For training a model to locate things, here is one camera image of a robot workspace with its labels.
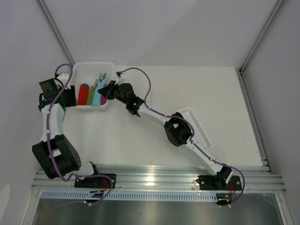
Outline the teal paper napkin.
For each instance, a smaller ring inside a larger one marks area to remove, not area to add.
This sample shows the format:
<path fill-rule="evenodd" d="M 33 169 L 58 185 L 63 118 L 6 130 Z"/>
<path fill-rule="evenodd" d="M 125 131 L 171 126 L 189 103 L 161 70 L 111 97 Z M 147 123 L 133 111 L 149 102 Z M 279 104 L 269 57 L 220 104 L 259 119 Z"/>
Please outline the teal paper napkin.
<path fill-rule="evenodd" d="M 107 80 L 108 80 L 108 76 L 107 75 L 106 75 L 106 78 L 104 80 L 102 80 L 102 81 L 98 80 L 98 84 L 97 84 L 97 87 L 95 89 L 93 100 L 92 100 L 92 104 L 91 104 L 92 107 L 100 107 L 100 98 L 101 98 L 101 95 L 98 93 L 98 90 L 104 87 L 104 85 L 106 84 Z"/>

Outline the ornate silver fork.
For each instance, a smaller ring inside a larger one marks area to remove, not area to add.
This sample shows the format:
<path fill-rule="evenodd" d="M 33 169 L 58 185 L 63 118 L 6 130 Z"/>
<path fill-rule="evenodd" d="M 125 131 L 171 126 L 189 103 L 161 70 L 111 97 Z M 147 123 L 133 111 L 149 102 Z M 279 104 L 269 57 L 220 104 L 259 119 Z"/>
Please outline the ornate silver fork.
<path fill-rule="evenodd" d="M 104 80 L 105 78 L 106 78 L 106 73 L 100 73 L 100 74 L 99 74 L 98 80 L 99 80 L 99 81 L 102 81 L 102 80 Z"/>

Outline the large white plastic basket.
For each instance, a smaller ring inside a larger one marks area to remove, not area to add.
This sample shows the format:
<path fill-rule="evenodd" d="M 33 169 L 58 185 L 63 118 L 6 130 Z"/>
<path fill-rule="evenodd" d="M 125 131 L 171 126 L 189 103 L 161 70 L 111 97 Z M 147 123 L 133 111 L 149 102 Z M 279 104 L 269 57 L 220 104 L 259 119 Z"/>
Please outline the large white plastic basket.
<path fill-rule="evenodd" d="M 73 67 L 73 78 L 71 80 L 71 84 L 75 86 L 75 96 L 76 100 L 78 100 L 79 88 L 80 85 L 86 83 L 91 87 L 95 80 L 99 78 L 100 73 L 107 73 L 108 80 L 104 87 L 108 85 L 108 83 L 116 77 L 115 65 L 112 62 L 78 62 Z M 104 111 L 108 106 L 108 100 L 105 105 L 100 105 L 100 107 L 92 107 L 91 105 L 77 105 L 76 109 L 79 110 L 101 110 Z"/>

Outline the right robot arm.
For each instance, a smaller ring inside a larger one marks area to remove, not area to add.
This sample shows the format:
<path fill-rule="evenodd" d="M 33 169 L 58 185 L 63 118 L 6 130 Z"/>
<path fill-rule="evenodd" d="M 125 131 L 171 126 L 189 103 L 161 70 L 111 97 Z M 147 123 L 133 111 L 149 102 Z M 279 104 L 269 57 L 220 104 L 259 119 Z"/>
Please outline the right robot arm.
<path fill-rule="evenodd" d="M 199 156 L 214 181 L 214 186 L 220 190 L 231 184 L 233 171 L 217 160 L 206 150 L 202 149 L 195 138 L 195 129 L 179 112 L 165 115 L 150 108 L 146 101 L 138 97 L 129 83 L 117 84 L 110 82 L 106 87 L 98 90 L 98 93 L 108 100 L 116 99 L 125 104 L 131 115 L 148 117 L 164 127 L 168 141 L 176 146 L 185 146 Z"/>

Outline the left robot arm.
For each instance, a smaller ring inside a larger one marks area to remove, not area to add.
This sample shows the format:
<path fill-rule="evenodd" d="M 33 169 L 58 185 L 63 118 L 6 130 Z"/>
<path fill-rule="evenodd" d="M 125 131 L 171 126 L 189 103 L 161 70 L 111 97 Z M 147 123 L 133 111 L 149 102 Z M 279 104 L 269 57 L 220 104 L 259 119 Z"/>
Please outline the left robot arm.
<path fill-rule="evenodd" d="M 32 146 L 32 152 L 49 179 L 70 174 L 84 179 L 90 187 L 98 187 L 102 176 L 92 162 L 82 163 L 79 153 L 63 132 L 63 121 L 67 107 L 76 106 L 75 87 L 69 88 L 58 78 L 39 83 L 39 110 L 43 115 L 43 131 L 39 143 Z"/>

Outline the pink napkin roll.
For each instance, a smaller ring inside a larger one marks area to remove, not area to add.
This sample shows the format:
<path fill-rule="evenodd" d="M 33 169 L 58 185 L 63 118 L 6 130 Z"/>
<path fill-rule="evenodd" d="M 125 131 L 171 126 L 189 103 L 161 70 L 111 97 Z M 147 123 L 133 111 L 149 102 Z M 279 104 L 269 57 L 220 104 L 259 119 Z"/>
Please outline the pink napkin roll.
<path fill-rule="evenodd" d="M 107 98 L 102 95 L 101 98 L 100 98 L 100 105 L 105 105 L 106 102 L 107 102 Z"/>

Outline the red napkin roll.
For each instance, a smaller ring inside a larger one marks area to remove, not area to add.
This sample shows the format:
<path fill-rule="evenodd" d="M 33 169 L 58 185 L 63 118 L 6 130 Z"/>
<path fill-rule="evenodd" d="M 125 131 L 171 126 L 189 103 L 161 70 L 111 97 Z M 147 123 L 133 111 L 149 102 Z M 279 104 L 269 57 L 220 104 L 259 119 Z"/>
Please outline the red napkin roll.
<path fill-rule="evenodd" d="M 89 94 L 89 85 L 83 83 L 80 85 L 77 105 L 85 105 L 87 102 L 88 94 Z"/>

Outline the small white plastic tray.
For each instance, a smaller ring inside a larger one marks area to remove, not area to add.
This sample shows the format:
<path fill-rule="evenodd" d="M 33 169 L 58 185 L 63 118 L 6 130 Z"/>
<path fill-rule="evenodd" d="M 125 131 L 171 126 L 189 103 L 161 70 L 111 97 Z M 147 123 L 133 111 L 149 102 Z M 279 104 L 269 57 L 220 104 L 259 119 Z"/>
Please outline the small white plastic tray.
<path fill-rule="evenodd" d="M 211 150 L 212 143 L 194 111 L 191 108 L 186 107 L 180 109 L 178 112 L 193 126 L 195 131 L 194 138 L 201 145 L 202 149 L 207 151 Z"/>

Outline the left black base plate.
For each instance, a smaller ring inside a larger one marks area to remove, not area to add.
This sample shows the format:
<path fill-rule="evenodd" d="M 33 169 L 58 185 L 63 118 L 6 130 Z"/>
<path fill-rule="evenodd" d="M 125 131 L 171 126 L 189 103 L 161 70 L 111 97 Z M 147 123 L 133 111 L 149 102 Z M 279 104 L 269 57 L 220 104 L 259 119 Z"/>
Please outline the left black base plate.
<path fill-rule="evenodd" d="M 114 189 L 116 183 L 116 174 L 104 173 L 84 176 L 82 178 L 76 177 L 75 188 L 98 188 L 98 189 Z"/>

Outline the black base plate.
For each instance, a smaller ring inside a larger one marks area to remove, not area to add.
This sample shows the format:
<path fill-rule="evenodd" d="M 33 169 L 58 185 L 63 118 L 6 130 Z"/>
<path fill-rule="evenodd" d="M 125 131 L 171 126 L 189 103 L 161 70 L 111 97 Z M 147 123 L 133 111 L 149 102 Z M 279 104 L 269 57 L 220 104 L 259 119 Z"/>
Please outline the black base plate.
<path fill-rule="evenodd" d="M 75 188 L 98 188 L 98 189 L 114 189 L 116 183 L 116 174 L 104 173 L 84 176 L 82 178 L 76 177 Z"/>
<path fill-rule="evenodd" d="M 242 183 L 239 176 L 232 176 L 226 183 L 218 176 L 213 175 L 199 175 L 196 182 L 200 186 L 200 190 L 208 191 L 230 191 L 230 187 L 233 186 L 236 191 L 242 190 Z"/>

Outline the aluminium mounting rail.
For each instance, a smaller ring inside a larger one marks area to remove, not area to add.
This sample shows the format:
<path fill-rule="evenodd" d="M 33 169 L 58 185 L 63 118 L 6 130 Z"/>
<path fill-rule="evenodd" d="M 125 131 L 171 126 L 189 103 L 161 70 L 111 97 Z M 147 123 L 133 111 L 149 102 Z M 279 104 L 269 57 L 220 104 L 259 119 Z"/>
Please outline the aluminium mounting rail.
<path fill-rule="evenodd" d="M 119 191 L 193 192 L 199 191 L 195 181 L 208 172 L 203 166 L 158 165 L 101 165 L 101 173 L 117 176 L 115 189 Z M 242 167 L 245 193 L 286 193 L 281 175 L 272 174 L 267 166 Z"/>

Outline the left aluminium frame post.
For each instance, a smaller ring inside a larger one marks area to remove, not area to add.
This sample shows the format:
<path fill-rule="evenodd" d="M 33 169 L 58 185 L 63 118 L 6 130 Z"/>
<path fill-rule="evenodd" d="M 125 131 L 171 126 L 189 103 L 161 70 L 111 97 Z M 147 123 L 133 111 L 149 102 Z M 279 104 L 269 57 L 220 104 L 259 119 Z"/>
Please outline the left aluminium frame post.
<path fill-rule="evenodd" d="M 71 55 L 71 52 L 55 22 L 55 19 L 50 11 L 50 9 L 48 8 L 46 1 L 45 0 L 35 0 L 42 16 L 44 17 L 44 20 L 46 21 L 46 23 L 48 24 L 61 52 L 63 53 L 64 57 L 66 58 L 67 62 L 70 65 L 74 65 L 75 61 Z"/>

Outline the aluminium frame post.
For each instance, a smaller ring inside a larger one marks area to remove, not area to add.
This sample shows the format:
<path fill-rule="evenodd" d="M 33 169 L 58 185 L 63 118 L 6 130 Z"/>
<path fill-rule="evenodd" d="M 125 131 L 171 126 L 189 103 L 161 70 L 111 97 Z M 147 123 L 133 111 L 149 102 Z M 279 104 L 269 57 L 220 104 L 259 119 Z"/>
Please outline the aluminium frame post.
<path fill-rule="evenodd" d="M 261 30 L 259 31 L 253 45 L 251 46 L 250 51 L 248 52 L 246 58 L 244 59 L 241 67 L 239 68 L 239 74 L 243 76 L 244 72 L 250 65 L 250 62 L 256 55 L 257 51 L 259 50 L 260 46 L 264 42 L 265 38 L 267 37 L 270 29 L 274 25 L 277 17 L 280 15 L 284 5 L 286 4 L 287 0 L 277 0 L 275 2 L 274 7 L 272 8 L 271 12 L 269 13 L 266 21 L 264 22 Z"/>
<path fill-rule="evenodd" d="M 74 65 L 75 61 L 71 55 L 71 52 L 55 22 L 55 19 L 50 11 L 50 9 L 48 8 L 46 1 L 45 0 L 35 0 L 42 16 L 44 17 L 44 20 L 46 21 L 46 23 L 48 24 L 61 52 L 63 53 L 64 57 L 66 58 L 67 62 L 70 65 Z"/>

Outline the right aluminium frame post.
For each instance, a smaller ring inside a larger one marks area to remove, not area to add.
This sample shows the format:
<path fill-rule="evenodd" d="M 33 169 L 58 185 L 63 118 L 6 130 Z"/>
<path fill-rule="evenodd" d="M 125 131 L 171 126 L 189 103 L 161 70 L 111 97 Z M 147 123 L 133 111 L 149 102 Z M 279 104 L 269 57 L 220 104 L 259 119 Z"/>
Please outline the right aluminium frame post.
<path fill-rule="evenodd" d="M 265 38 L 267 37 L 270 29 L 274 25 L 277 17 L 280 15 L 284 5 L 286 4 L 287 0 L 277 0 L 275 2 L 274 7 L 272 8 L 271 12 L 269 13 L 266 21 L 264 22 L 261 30 L 259 31 L 253 45 L 251 46 L 250 51 L 248 52 L 246 58 L 244 59 L 241 67 L 239 68 L 239 74 L 243 76 L 244 72 L 250 65 L 250 62 L 256 55 L 257 51 L 259 50 L 260 46 L 264 42 Z"/>

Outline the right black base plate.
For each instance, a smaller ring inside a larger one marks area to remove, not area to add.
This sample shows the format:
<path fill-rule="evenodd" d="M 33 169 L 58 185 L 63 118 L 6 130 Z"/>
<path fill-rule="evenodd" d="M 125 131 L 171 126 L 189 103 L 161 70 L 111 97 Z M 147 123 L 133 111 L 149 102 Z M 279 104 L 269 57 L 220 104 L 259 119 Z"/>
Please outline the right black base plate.
<path fill-rule="evenodd" d="M 196 182 L 200 186 L 200 190 L 208 191 L 230 191 L 230 187 L 233 186 L 236 191 L 242 190 L 242 183 L 239 176 L 232 176 L 226 183 L 218 176 L 213 175 L 199 175 Z"/>

